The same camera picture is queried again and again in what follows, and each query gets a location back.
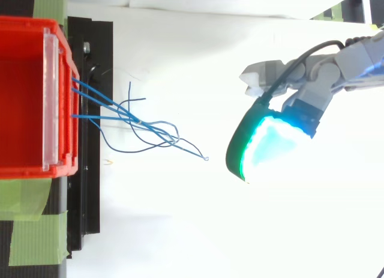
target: green tape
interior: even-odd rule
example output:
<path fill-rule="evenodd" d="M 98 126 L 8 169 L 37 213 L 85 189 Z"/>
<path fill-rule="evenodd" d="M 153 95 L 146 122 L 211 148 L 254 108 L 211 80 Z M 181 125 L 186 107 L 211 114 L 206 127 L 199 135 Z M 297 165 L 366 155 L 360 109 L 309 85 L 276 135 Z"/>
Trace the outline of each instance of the green tape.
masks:
<path fill-rule="evenodd" d="M 67 256 L 67 212 L 14 222 L 9 266 L 58 265 Z"/>
<path fill-rule="evenodd" d="M 51 179 L 0 180 L 0 221 L 37 221 L 51 183 Z"/>
<path fill-rule="evenodd" d="M 67 0 L 35 0 L 34 18 L 55 19 L 64 26 L 67 18 Z"/>

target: black cable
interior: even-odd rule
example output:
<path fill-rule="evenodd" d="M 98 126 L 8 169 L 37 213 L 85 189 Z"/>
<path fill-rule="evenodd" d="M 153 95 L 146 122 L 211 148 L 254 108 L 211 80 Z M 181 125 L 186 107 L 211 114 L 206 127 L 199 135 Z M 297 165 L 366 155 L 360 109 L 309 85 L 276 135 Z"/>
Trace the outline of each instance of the black cable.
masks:
<path fill-rule="evenodd" d="M 272 84 L 272 86 L 270 87 L 270 89 L 267 90 L 267 92 L 265 92 L 259 99 L 257 99 L 257 102 L 258 103 L 261 103 L 261 104 L 268 104 L 269 101 L 271 101 L 272 97 L 273 97 L 273 93 L 278 89 L 278 87 L 284 83 L 286 81 L 286 79 L 289 77 L 289 75 L 294 71 L 294 69 L 300 65 L 301 63 L 303 63 L 305 61 L 305 59 L 307 59 L 309 56 L 311 56 L 314 52 L 317 52 L 318 50 L 320 49 L 323 49 L 325 47 L 328 47 L 328 46 L 332 46 L 332 45 L 336 45 L 339 47 L 340 50 L 343 50 L 345 47 L 344 47 L 344 44 L 340 41 L 327 41 L 327 42 L 324 42 L 324 43 L 321 43 L 315 47 L 313 47 L 312 49 L 306 51 L 304 54 L 302 54 L 299 58 L 297 58 L 295 60 L 295 62 L 293 62 L 284 72 L 283 74 L 280 75 L 279 78 L 277 78 L 277 80 Z"/>
<path fill-rule="evenodd" d="M 380 272 L 380 274 L 378 275 L 377 278 L 383 278 L 383 277 L 384 277 L 384 268 L 383 268 L 383 270 Z"/>

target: black panel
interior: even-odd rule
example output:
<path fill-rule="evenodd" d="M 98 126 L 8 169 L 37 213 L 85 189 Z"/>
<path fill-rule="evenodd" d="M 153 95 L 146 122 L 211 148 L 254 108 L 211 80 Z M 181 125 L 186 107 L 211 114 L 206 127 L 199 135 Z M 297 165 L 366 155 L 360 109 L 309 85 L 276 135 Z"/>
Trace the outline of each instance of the black panel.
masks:
<path fill-rule="evenodd" d="M 13 221 L 0 221 L 0 271 L 8 267 L 13 232 Z"/>
<path fill-rule="evenodd" d="M 344 22 L 364 23 L 362 0 L 344 0 L 341 2 Z"/>
<path fill-rule="evenodd" d="M 377 25 L 384 24 L 384 0 L 370 0 L 372 22 Z"/>
<path fill-rule="evenodd" d="M 52 179 L 43 215 L 58 215 L 67 210 L 67 177 Z"/>
<path fill-rule="evenodd" d="M 68 17 L 68 36 L 78 35 L 91 45 L 91 53 L 86 57 L 84 82 L 89 82 L 95 89 L 113 99 L 113 23 Z M 88 75 L 95 65 L 97 69 Z M 100 100 L 99 96 L 93 93 L 91 96 Z"/>
<path fill-rule="evenodd" d="M 0 15 L 32 17 L 35 0 L 0 0 Z"/>
<path fill-rule="evenodd" d="M 39 265 L 0 268 L 1 278 L 65 278 L 67 260 L 60 265 Z"/>
<path fill-rule="evenodd" d="M 68 39 L 80 80 L 113 98 L 113 23 L 69 17 Z M 84 42 L 90 53 L 84 54 Z M 82 88 L 83 92 L 95 96 Z M 80 113 L 100 115 L 100 106 L 80 98 Z M 100 132 L 79 120 L 79 171 L 68 178 L 68 251 L 81 250 L 83 236 L 100 232 Z"/>

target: black metal frame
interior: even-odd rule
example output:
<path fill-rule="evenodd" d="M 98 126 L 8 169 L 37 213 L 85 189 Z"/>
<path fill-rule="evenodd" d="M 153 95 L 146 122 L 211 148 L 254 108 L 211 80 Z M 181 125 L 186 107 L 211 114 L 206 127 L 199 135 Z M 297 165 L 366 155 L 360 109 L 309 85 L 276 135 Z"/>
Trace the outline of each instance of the black metal frame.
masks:
<path fill-rule="evenodd" d="M 80 80 L 113 98 L 113 23 L 69 17 L 68 40 Z M 83 50 L 90 44 L 90 53 Z M 80 113 L 100 115 L 100 106 L 80 98 Z M 86 234 L 100 232 L 100 132 L 79 120 L 79 170 L 68 177 L 68 251 L 81 250 Z"/>

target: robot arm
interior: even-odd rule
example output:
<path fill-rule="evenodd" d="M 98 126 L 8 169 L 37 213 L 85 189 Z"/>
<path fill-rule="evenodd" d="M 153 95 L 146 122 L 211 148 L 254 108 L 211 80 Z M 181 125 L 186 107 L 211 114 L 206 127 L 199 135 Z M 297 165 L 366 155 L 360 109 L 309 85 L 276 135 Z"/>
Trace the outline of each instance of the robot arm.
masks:
<path fill-rule="evenodd" d="M 247 173 L 296 145 L 296 138 L 313 137 L 334 94 L 342 89 L 384 85 L 384 32 L 354 42 L 344 47 L 339 41 L 328 41 L 287 65 L 268 61 L 245 69 L 240 78 L 248 84 L 247 93 L 258 98 L 229 143 L 229 171 L 247 181 Z M 341 50 L 333 55 L 311 56 L 330 45 Z M 297 91 L 285 101 L 282 111 L 270 109 L 273 96 L 284 94 L 287 88 Z"/>
<path fill-rule="evenodd" d="M 274 92 L 274 96 L 283 95 L 288 88 L 298 90 L 307 82 L 317 79 L 320 67 L 336 64 L 341 72 L 341 79 L 332 86 L 335 94 L 342 89 L 374 88 L 384 84 L 384 32 L 357 43 L 348 43 L 345 49 L 333 55 L 310 56 L 300 64 Z M 259 97 L 267 91 L 277 77 L 293 61 L 284 65 L 281 61 L 266 61 L 248 66 L 240 79 L 248 85 L 246 94 Z"/>
<path fill-rule="evenodd" d="M 248 66 L 240 78 L 248 84 L 247 94 L 261 96 L 293 61 L 261 62 Z M 299 64 L 273 96 L 295 89 L 283 104 L 282 113 L 300 119 L 311 136 L 333 95 L 345 89 L 384 86 L 384 32 L 345 47 L 333 55 L 310 56 Z"/>

